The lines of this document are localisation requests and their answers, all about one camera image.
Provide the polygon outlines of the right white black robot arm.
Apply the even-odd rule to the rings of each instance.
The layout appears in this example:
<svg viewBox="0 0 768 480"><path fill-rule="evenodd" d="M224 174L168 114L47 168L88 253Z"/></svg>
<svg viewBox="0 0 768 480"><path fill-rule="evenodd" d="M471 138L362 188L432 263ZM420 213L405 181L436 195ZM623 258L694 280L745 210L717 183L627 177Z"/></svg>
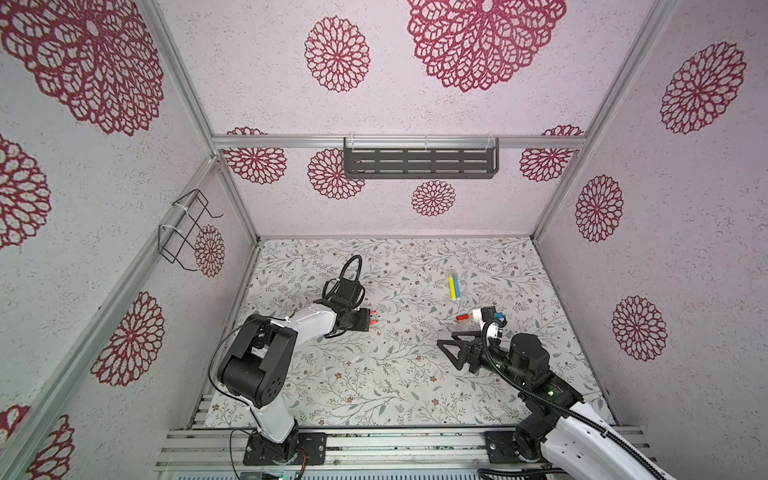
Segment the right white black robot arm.
<svg viewBox="0 0 768 480"><path fill-rule="evenodd" d="M583 396L551 370L550 354L533 334L518 333L507 349L485 331L454 332L438 348L458 370L487 369L518 391L530 414L513 429L484 433L494 465L546 463L515 479L669 479L671 476L607 424Z"/></svg>

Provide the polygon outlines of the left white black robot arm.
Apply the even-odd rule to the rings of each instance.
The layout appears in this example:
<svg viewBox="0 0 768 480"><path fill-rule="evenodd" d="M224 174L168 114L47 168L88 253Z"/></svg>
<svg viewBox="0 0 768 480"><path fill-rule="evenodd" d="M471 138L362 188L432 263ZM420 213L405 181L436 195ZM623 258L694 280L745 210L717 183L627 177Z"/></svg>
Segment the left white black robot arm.
<svg viewBox="0 0 768 480"><path fill-rule="evenodd" d="M367 332L371 311L361 306L365 288L357 280L328 281L321 298L288 318L249 316L216 371L225 392L245 403L256 421L243 463L248 466L321 464L320 441L300 433L282 396L294 352L304 343L347 332Z"/></svg>

